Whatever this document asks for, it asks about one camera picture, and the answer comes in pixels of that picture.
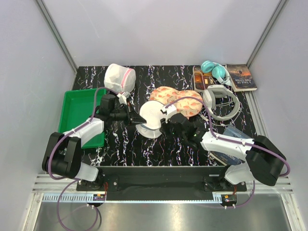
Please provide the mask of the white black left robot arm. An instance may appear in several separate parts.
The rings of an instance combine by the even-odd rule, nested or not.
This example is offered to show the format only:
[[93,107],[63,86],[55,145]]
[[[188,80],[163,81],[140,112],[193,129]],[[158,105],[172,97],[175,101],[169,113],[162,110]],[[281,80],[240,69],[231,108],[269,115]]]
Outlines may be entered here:
[[105,94],[100,105],[94,108],[94,114],[81,125],[64,133],[54,132],[50,135],[42,169],[54,180],[86,180],[91,189],[100,190],[104,179],[99,176],[98,168],[82,162],[82,147],[104,133],[107,130],[105,126],[115,121],[122,121],[127,126],[146,123],[127,100],[119,95]]

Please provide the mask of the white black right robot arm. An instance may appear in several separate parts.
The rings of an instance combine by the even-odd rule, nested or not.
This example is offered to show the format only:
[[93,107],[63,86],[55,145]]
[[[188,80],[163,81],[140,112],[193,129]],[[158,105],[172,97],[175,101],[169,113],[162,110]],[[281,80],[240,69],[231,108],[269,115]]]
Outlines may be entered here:
[[283,167],[287,166],[286,157],[265,136],[244,139],[221,135],[209,129],[195,127],[182,114],[162,118],[160,123],[160,132],[167,139],[178,138],[197,151],[224,153],[243,161],[223,170],[218,179],[222,190],[229,191],[236,184],[253,180],[275,186]]

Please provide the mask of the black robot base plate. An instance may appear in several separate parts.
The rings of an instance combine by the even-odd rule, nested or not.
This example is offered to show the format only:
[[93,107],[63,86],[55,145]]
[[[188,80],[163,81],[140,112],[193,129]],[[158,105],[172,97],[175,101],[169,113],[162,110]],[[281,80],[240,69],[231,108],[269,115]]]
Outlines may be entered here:
[[109,181],[117,182],[121,190],[132,186],[141,187],[193,187],[206,186],[210,191],[236,189],[223,177],[225,167],[99,167],[95,182],[81,184],[83,189],[97,191],[108,186]]

